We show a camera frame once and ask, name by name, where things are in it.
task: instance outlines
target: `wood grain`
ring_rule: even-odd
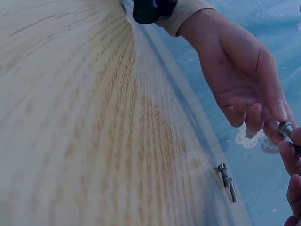
[[[1,226],[250,225],[116,0],[3,0]]]

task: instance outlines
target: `hex socket cap screw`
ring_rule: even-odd
[[[231,192],[231,196],[232,196],[232,201],[233,202],[238,202],[236,190],[235,190],[235,187],[234,187],[234,179],[229,178],[229,183],[230,183],[230,192]]]
[[[218,165],[218,171],[221,173],[222,175],[222,180],[224,182],[224,187],[225,188],[229,188],[230,187],[230,183],[229,183],[229,178],[228,178],[228,173],[227,173],[227,166],[226,164],[222,163],[220,165]]]

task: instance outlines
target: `sleeve cuff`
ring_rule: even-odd
[[[178,0],[171,17],[161,17],[156,25],[163,27],[171,36],[177,37],[180,26],[197,11],[205,8],[215,9],[204,0]]]

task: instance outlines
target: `fingernail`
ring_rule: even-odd
[[[286,121],[287,120],[287,114],[286,114],[286,110],[284,108],[284,105],[283,104],[278,105],[276,110],[277,110],[277,115],[278,115],[279,119]]]
[[[256,122],[261,122],[262,120],[262,109],[256,110],[253,112],[253,118]]]

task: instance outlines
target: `screw thread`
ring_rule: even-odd
[[[230,182],[230,192],[231,192],[231,196],[232,196],[232,201],[238,202],[238,198],[237,198],[237,194],[236,194],[236,190],[235,190],[233,181]]]
[[[226,169],[221,169],[221,175],[222,175],[222,180],[224,182],[224,187],[225,188],[230,187],[230,182],[229,182],[227,170]]]
[[[289,126],[286,126],[286,127],[284,128],[283,134],[284,134],[285,136],[290,137],[292,131],[293,131],[293,128],[289,125]]]

